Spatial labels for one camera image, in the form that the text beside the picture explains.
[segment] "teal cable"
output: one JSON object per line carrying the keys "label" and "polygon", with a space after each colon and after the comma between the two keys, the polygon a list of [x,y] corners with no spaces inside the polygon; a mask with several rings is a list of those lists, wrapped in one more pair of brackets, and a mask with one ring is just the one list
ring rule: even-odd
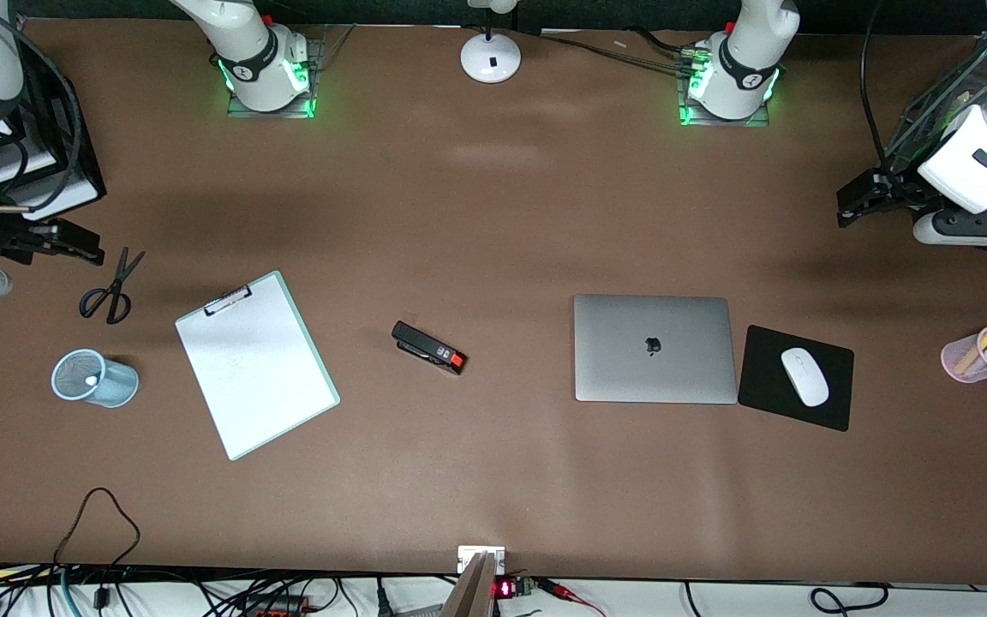
{"label": "teal cable", "polygon": [[75,599],[71,597],[71,589],[67,586],[67,569],[62,569],[59,571],[59,587],[63,590],[63,600],[67,601],[67,608],[71,609],[71,614],[75,617],[82,617],[82,613],[79,613],[79,607],[75,606]]}

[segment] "laptop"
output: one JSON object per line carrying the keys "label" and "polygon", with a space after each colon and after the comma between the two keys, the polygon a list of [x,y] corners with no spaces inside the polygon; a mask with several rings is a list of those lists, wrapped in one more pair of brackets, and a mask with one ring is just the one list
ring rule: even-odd
{"label": "laptop", "polygon": [[721,297],[574,296],[578,401],[737,403]]}

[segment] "scissors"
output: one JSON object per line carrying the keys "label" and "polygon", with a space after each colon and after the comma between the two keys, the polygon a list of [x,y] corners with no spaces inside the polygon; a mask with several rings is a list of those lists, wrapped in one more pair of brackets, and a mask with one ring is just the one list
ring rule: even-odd
{"label": "scissors", "polygon": [[[121,293],[121,286],[124,285],[124,280],[129,277],[132,270],[136,269],[136,266],[140,265],[140,260],[147,255],[147,251],[141,251],[141,253],[132,260],[132,265],[127,265],[129,261],[129,247],[124,247],[121,251],[121,261],[117,263],[117,277],[113,279],[112,285],[107,286],[105,289],[91,289],[90,291],[83,294],[82,300],[79,301],[79,313],[82,313],[83,317],[90,319],[93,314],[98,311],[98,307],[101,306],[105,299],[109,296],[113,296],[113,302],[109,306],[109,316],[105,317],[106,324],[118,324],[124,320],[124,317],[129,316],[132,312],[132,298],[125,296]],[[121,306],[121,301],[124,301],[124,311],[120,313],[117,309]]]}

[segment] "pink pen holder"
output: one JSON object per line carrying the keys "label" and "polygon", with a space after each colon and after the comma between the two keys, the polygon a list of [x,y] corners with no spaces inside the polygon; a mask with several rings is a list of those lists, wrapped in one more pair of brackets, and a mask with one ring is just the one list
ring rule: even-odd
{"label": "pink pen holder", "polygon": [[[984,359],[980,339],[984,336],[984,331],[975,335],[967,336],[961,340],[943,347],[943,370],[947,371],[953,379],[962,383],[977,383],[987,379],[987,360]],[[960,364],[966,364],[964,370],[959,371]]]}

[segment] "black mouse pad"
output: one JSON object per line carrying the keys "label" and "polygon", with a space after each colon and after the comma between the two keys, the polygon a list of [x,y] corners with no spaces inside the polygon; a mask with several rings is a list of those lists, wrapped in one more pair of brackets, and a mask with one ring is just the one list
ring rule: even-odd
{"label": "black mouse pad", "polygon": [[[802,347],[810,352],[825,374],[829,399],[807,407],[783,368],[783,351]],[[745,336],[745,362],[741,366],[741,387],[737,402],[755,410],[800,419],[834,430],[847,430],[851,419],[851,375],[855,354],[835,344],[749,326]]]}

